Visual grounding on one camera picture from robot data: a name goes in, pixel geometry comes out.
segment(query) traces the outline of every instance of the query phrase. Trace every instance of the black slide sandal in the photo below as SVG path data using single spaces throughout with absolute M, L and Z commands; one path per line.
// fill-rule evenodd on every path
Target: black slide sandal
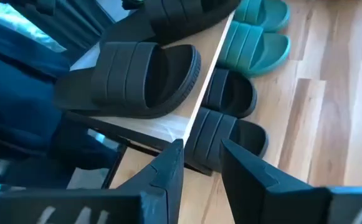
M 265 130 L 251 122 L 200 108 L 191 134 L 185 145 L 185 161 L 196 167 L 203 165 L 221 171 L 220 145 L 222 139 L 237 142 L 246 150 L 262 158 L 268 147 Z
M 169 44 L 221 22 L 239 3 L 240 0 L 146 0 L 142 8 L 110 26 L 100 45 L 112 41 Z
M 257 91 L 248 78 L 239 72 L 216 68 L 201 106 L 244 118 L 253 112 L 256 104 Z
M 71 71 L 55 84 L 54 104 L 86 116 L 157 118 L 189 95 L 201 58 L 192 45 L 161 49 L 146 42 L 110 42 L 97 65 Z

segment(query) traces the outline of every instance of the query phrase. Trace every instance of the green slide sandal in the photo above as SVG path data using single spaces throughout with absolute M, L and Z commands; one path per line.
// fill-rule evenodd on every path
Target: green slide sandal
M 281 0 L 242 0 L 233 20 L 261 26 L 264 32 L 277 32 L 287 26 L 290 9 Z
M 232 21 L 219 53 L 217 66 L 258 77 L 281 65 L 290 52 L 290 39 L 264 33 L 259 26 Z

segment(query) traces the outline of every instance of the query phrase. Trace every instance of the wooden floor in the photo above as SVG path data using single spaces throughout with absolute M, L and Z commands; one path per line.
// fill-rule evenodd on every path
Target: wooden floor
M 290 56 L 254 79 L 259 100 L 246 119 L 267 130 L 274 166 L 315 186 L 362 185 L 362 0 L 287 2 Z M 233 223 L 219 174 L 185 169 L 179 223 Z

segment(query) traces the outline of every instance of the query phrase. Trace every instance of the light wood flooring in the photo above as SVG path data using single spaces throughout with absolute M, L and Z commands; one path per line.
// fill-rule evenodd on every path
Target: light wood flooring
M 246 119 L 267 130 L 272 165 L 314 186 L 362 185 L 362 0 L 287 2 L 290 56 L 254 79 L 259 100 Z M 127 154 L 147 159 L 137 168 L 121 163 L 128 173 L 114 187 L 152 159 Z M 219 174 L 185 169 L 179 223 L 233 223 Z

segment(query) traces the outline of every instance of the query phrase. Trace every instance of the wooden shelf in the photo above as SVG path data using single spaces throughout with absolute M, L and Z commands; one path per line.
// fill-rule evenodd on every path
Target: wooden shelf
M 232 18 L 233 13 L 228 18 L 209 29 L 166 46 L 192 44 L 201 54 L 201 71 L 199 78 L 189 96 L 172 113 L 156 119 L 133 119 L 119 117 L 93 118 L 164 141 L 172 142 L 175 139 L 180 138 L 186 142 Z M 95 66 L 99 52 L 99 46 L 96 45 L 82 58 L 80 58 L 71 67 L 71 70 Z

